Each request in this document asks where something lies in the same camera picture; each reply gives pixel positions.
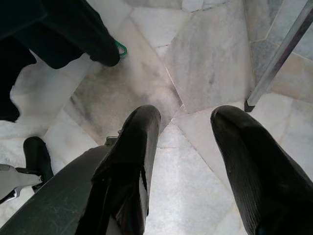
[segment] metal pole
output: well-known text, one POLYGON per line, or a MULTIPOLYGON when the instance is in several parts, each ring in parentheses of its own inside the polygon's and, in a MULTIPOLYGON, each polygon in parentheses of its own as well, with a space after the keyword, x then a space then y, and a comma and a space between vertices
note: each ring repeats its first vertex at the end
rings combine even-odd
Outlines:
POLYGON ((296 47, 302 36, 313 22, 313 0, 308 0, 290 31, 284 38, 277 52, 253 92, 245 102, 245 111, 251 112, 261 96, 267 91, 272 80, 296 47))

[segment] marble floor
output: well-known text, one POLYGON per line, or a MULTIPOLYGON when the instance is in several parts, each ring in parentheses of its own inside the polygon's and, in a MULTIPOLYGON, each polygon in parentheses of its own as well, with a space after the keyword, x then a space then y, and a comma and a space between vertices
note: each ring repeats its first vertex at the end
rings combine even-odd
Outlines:
MULTIPOLYGON (((37 135, 57 173, 153 104, 162 123, 145 234, 245 235, 209 121, 219 105, 242 109, 255 85, 244 1, 89 3, 128 56, 113 68, 85 54, 59 70, 39 59, 24 68, 11 92, 21 117, 0 121, 0 163, 25 166, 22 143, 37 135)), ((313 103, 269 93, 251 115, 313 180, 313 103)), ((0 226, 32 195, 1 204, 0 226)))

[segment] metal stand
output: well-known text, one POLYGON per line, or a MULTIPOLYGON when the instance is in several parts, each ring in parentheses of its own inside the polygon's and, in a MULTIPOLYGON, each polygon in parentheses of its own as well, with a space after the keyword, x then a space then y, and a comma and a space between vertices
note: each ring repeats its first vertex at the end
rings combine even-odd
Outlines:
POLYGON ((302 36, 313 22, 313 0, 308 0, 300 15, 284 38, 274 57, 270 61, 261 80, 245 102, 245 111, 251 112, 261 96, 267 91, 272 80, 296 47, 302 36))

